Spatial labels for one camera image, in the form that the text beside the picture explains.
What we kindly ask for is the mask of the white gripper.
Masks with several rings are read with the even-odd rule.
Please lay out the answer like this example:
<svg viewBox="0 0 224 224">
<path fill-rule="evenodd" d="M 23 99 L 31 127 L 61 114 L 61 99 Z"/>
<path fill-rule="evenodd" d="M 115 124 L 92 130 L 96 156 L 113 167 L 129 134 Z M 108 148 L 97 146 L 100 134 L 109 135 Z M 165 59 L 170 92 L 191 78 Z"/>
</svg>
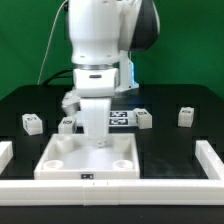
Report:
<svg viewBox="0 0 224 224">
<path fill-rule="evenodd" d="M 74 70 L 75 89 L 80 98 L 84 134 L 97 147 L 106 145 L 111 100 L 117 70 Z"/>
</svg>

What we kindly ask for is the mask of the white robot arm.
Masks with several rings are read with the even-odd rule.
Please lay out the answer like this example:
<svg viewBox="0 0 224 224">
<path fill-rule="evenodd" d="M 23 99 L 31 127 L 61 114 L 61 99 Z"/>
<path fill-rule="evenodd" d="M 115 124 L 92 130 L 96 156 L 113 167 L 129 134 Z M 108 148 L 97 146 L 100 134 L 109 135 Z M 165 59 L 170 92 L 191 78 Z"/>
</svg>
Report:
<svg viewBox="0 0 224 224">
<path fill-rule="evenodd" d="M 145 51 L 156 42 L 158 12 L 153 0 L 69 0 L 68 26 L 84 133 L 102 147 L 111 98 L 124 78 L 114 65 L 124 51 Z"/>
</svg>

